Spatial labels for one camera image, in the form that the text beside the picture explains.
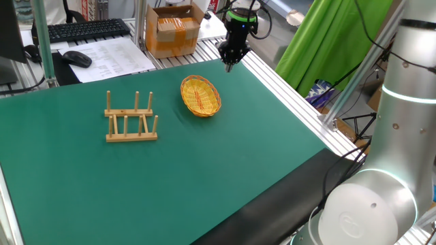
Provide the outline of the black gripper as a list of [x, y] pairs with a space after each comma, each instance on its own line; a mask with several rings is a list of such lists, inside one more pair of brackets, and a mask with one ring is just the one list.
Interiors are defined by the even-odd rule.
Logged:
[[251, 51], [250, 45], [247, 44], [247, 36], [252, 31], [257, 33], [258, 23], [231, 18], [225, 21], [225, 27], [227, 29], [225, 41], [219, 42], [217, 49], [221, 61], [225, 64], [225, 71], [230, 73], [233, 65], [239, 63]]

